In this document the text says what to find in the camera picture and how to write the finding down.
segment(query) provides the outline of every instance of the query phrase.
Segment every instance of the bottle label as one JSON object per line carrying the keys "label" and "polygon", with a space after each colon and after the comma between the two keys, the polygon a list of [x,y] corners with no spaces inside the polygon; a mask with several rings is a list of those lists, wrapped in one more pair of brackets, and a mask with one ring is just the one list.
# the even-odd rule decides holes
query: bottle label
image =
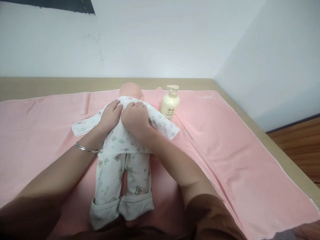
{"label": "bottle label", "polygon": [[174,108],[168,108],[167,111],[164,113],[167,119],[171,120],[174,115]]}

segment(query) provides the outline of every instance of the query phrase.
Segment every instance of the doll head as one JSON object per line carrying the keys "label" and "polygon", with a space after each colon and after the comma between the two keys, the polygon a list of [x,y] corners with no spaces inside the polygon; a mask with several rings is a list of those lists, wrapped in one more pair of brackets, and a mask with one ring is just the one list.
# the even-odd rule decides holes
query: doll head
{"label": "doll head", "polygon": [[127,96],[143,100],[140,87],[135,83],[125,83],[120,88],[120,97]]}

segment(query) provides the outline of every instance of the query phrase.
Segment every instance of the forearm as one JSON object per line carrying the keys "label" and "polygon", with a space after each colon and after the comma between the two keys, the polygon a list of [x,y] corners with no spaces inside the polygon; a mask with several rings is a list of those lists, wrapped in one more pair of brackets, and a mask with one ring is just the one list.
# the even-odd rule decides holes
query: forearm
{"label": "forearm", "polygon": [[[79,144],[96,150],[105,137],[106,133],[97,126],[83,136]],[[55,201],[63,200],[79,181],[93,156],[94,153],[72,146],[34,178],[17,197],[54,196]]]}
{"label": "forearm", "polygon": [[140,139],[159,158],[167,172],[179,184],[185,206],[193,197],[200,194],[219,197],[197,163],[168,139],[154,129],[148,129]]}

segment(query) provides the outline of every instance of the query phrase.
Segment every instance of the person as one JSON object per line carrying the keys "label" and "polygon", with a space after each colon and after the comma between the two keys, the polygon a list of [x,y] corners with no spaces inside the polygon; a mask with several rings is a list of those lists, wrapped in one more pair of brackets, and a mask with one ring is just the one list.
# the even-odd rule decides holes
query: person
{"label": "person", "polygon": [[[200,167],[150,126],[145,105],[130,103],[123,110],[118,104],[115,100],[105,108],[100,122],[79,140],[79,145],[98,149],[121,115],[125,129],[158,157],[181,188],[190,232],[179,239],[245,239]],[[59,220],[63,200],[93,157],[94,153],[74,145],[36,176],[13,201],[0,209],[2,239],[47,239]],[[129,228],[123,221],[115,221],[99,232],[86,231],[61,239],[151,238],[177,239],[156,228]]]}

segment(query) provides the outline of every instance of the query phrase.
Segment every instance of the printed baby shirt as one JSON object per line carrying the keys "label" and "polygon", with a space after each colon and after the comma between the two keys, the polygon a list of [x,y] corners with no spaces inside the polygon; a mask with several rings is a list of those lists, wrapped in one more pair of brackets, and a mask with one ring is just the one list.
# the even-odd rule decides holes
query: printed baby shirt
{"label": "printed baby shirt", "polygon": [[[168,120],[149,103],[126,96],[119,97],[118,100],[120,101],[120,104],[123,104],[123,109],[125,109],[130,102],[143,102],[148,109],[149,119],[152,122],[152,125],[169,140],[172,140],[179,132],[180,129],[175,124]],[[99,123],[104,109],[100,110],[91,118],[73,124],[72,131],[74,135],[84,135],[95,127]],[[100,147],[98,158],[104,159],[104,155],[119,153],[150,153],[147,147],[140,144],[131,133],[125,130],[122,125],[121,118],[117,126],[108,134],[103,145]]]}

